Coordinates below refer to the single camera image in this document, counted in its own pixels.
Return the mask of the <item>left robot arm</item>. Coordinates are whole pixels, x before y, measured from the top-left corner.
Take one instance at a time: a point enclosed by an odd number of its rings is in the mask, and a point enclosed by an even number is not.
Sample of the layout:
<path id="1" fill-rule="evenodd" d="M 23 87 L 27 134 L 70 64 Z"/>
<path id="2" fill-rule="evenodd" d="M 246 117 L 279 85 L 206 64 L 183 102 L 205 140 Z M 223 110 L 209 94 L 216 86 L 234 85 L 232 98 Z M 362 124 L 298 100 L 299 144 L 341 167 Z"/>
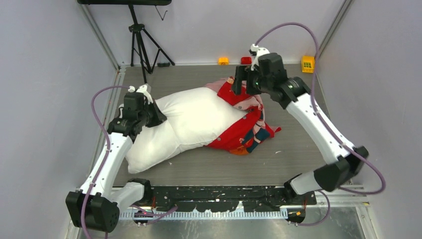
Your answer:
<path id="1" fill-rule="evenodd" d="M 89 231 L 111 233 L 120 213 L 135 202 L 141 206 L 152 202 L 149 180 L 131 179 L 118 191 L 112 188 L 126 154 L 142 129 L 158 126 L 166 119 L 148 92 L 126 93 L 119 116 L 108 124 L 98 161 L 79 190 L 69 192 L 65 200 L 72 222 L 88 238 Z"/>

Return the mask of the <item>black tripod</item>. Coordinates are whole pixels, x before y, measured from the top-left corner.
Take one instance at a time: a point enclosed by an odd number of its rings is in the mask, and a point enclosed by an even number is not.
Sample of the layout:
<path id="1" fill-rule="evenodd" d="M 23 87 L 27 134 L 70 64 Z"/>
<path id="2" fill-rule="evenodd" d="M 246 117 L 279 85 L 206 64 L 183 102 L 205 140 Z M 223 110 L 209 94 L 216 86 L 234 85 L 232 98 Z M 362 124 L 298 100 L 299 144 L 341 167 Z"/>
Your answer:
<path id="1" fill-rule="evenodd" d="M 163 48 L 158 44 L 158 42 L 152 37 L 152 35 L 147 31 L 145 24 L 139 23 L 135 13 L 134 5 L 128 5 L 133 24 L 128 27 L 129 32 L 131 33 L 131 52 L 130 52 L 130 67 L 134 67 L 134 58 L 135 54 L 138 55 L 140 60 L 140 67 L 142 71 L 143 83 L 148 83 L 147 74 L 152 75 L 154 68 L 159 62 L 170 62 L 172 66 L 175 66 L 175 62 L 170 58 L 170 56 L 163 50 Z M 156 55 L 153 63 L 149 61 L 149 57 L 146 51 L 146 46 L 143 39 L 143 34 L 155 45 L 157 48 Z"/>

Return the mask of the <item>pink printed pillowcase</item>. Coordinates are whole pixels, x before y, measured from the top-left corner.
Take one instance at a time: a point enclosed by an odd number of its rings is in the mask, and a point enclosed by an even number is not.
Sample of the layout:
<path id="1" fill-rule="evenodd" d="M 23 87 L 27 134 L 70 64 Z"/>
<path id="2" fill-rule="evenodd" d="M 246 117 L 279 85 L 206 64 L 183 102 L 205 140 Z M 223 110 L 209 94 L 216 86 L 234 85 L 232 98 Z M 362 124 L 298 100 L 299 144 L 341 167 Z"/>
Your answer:
<path id="1" fill-rule="evenodd" d="M 257 146 L 282 130 L 265 121 L 265 108 L 259 95 L 246 92 L 246 82 L 241 83 L 241 92 L 236 95 L 231 89 L 234 78 L 228 77 L 208 83 L 205 87 L 215 91 L 217 96 L 230 105 L 231 110 L 240 110 L 245 115 L 223 131 L 208 147 L 228 151 L 235 155 L 250 154 Z"/>

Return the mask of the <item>small black floor object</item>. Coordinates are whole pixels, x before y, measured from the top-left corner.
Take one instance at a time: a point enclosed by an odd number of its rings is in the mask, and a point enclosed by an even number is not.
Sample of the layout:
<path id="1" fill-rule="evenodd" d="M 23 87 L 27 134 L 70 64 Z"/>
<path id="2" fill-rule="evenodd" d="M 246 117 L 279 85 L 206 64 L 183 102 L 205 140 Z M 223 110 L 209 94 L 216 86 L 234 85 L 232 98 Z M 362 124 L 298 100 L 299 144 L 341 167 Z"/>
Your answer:
<path id="1" fill-rule="evenodd" d="M 158 67 L 163 68 L 163 67 L 169 67 L 171 65 L 170 62 L 159 62 L 157 64 Z"/>

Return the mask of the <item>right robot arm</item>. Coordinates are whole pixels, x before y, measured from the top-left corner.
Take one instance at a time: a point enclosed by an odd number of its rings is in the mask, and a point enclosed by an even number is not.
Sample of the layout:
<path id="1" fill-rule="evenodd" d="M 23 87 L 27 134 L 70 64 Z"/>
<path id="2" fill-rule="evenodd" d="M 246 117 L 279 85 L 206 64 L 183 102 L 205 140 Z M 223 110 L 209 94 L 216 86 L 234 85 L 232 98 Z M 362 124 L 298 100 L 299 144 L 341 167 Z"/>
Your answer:
<path id="1" fill-rule="evenodd" d="M 364 146 L 356 147 L 340 135 L 319 106 L 312 103 L 307 84 L 299 77 L 287 76 L 279 54 L 264 54 L 253 65 L 238 65 L 232 90 L 236 95 L 242 90 L 250 95 L 268 94 L 301 124 L 326 162 L 284 183 L 284 198 L 288 203 L 297 204 L 311 191 L 332 192 L 362 169 L 364 163 L 358 156 L 367 158 L 368 150 Z"/>

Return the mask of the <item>white pillow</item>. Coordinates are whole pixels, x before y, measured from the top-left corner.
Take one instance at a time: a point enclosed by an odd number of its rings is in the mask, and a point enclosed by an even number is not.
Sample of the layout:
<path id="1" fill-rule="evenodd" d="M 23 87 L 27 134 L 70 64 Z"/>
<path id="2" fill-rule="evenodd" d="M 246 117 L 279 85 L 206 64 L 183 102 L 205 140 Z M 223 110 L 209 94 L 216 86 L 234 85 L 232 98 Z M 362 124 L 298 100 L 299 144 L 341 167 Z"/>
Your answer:
<path id="1" fill-rule="evenodd" d="M 126 154 L 130 174 L 212 143 L 246 115 L 207 87 L 177 92 L 157 99 L 156 104 L 167 120 L 155 127 L 143 127 L 136 137 Z"/>

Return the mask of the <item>small yellow toy block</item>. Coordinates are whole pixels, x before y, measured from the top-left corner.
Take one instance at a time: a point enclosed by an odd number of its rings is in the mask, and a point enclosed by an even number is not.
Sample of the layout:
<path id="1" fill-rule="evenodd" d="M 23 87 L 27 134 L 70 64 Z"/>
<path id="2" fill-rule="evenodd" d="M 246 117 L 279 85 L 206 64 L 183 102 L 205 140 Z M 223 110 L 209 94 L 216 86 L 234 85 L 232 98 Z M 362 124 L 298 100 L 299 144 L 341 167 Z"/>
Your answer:
<path id="1" fill-rule="evenodd" d="M 229 64 L 229 58 L 228 57 L 219 57 L 217 63 L 219 65 L 228 65 Z"/>

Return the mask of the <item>yellow green toy block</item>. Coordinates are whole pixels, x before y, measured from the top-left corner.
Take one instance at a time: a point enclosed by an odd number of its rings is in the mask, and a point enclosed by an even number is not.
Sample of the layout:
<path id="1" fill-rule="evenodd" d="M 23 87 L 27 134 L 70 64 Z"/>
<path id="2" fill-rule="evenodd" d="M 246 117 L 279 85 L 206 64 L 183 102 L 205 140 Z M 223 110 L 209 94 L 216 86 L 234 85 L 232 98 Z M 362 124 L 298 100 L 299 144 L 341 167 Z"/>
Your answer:
<path id="1" fill-rule="evenodd" d="M 315 57 L 314 56 L 303 56 L 301 58 L 301 70 L 303 73 L 313 74 L 315 71 Z"/>

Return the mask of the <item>red toy block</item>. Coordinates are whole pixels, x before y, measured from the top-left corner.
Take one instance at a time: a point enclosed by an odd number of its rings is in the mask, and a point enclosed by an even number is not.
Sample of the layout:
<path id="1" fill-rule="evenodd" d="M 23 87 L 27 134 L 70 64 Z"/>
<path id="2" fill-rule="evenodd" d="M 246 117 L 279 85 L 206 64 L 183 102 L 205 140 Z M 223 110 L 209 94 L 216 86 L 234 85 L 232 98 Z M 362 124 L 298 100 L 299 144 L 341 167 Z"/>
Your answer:
<path id="1" fill-rule="evenodd" d="M 240 64 L 241 65 L 251 65 L 252 64 L 252 58 L 250 56 L 244 56 L 240 58 Z"/>

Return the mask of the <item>black overhead bar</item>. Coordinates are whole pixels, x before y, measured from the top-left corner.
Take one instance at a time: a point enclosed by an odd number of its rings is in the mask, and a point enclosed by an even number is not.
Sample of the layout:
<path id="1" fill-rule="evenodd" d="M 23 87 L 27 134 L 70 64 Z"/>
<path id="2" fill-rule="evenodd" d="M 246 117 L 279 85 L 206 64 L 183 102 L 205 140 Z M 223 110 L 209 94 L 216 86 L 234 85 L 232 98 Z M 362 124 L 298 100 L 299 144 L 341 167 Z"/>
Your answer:
<path id="1" fill-rule="evenodd" d="M 166 6 L 171 0 L 77 0 L 79 4 L 96 4 L 96 5 L 152 5 Z"/>

